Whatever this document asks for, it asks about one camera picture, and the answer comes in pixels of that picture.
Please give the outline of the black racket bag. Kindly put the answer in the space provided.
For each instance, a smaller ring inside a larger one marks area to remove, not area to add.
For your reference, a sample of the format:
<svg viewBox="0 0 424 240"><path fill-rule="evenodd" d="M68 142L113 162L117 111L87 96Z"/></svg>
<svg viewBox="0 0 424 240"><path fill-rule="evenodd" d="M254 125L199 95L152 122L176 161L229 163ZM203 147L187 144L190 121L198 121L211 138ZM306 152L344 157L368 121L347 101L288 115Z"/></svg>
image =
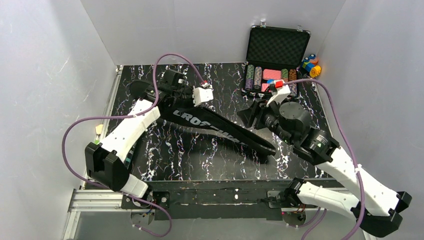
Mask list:
<svg viewBox="0 0 424 240"><path fill-rule="evenodd" d="M274 156L276 154L276 147L272 143L244 127L231 122L211 109L204 106L195 107L194 103L186 103L179 106L176 104L174 106L162 105L162 100L165 96L165 93L162 91L162 85L171 84L166 81L160 81L157 84L157 107L161 119L184 127L214 131L235 143L256 151L260 156Z"/></svg>

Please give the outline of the black shuttlecock tube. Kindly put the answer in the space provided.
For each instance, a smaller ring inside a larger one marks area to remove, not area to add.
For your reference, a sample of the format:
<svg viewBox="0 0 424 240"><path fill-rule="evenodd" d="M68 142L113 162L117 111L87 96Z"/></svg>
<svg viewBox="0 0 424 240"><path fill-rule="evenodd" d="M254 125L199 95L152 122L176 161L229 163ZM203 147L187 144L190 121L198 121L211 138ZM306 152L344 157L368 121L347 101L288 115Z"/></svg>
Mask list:
<svg viewBox="0 0 424 240"><path fill-rule="evenodd" d="M131 162L132 162L132 158L133 158L133 155L134 155L135 148L136 148L136 145L134 144L134 145L130 148L130 150L129 150L128 154L126 155L126 158L125 158L125 161L124 161L124 165L125 165L125 167L126 167L126 168L129 168L129 166L131 165Z"/></svg>

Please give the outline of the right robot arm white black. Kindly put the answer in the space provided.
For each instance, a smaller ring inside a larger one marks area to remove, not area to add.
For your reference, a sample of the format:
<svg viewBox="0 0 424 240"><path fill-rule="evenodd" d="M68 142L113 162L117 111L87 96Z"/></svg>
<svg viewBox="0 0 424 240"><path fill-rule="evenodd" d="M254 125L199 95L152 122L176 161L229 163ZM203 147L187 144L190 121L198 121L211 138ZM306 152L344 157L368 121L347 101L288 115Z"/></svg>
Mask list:
<svg viewBox="0 0 424 240"><path fill-rule="evenodd" d="M384 186L354 165L329 132L312 126L311 115L301 104L255 101L237 114L245 127L269 129L291 145L295 155L327 172L348 190L341 193L294 178L285 190L270 196L269 202L321 207L355 220L363 231L378 238L399 229L401 212L409 207L411 195Z"/></svg>

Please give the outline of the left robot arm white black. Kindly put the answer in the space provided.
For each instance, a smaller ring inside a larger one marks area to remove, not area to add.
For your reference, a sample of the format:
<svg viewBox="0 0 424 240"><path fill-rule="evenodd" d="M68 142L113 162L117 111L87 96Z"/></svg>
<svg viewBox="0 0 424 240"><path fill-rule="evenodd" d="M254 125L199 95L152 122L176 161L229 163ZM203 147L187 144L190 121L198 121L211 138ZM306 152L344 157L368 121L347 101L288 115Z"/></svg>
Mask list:
<svg viewBox="0 0 424 240"><path fill-rule="evenodd" d="M129 86L135 105L109 135L99 143L89 143L85 150L87 175L114 192L123 192L143 198L149 185L130 173L125 160L131 148L147 128L160 117L153 106L155 90L152 83L134 81Z"/></svg>

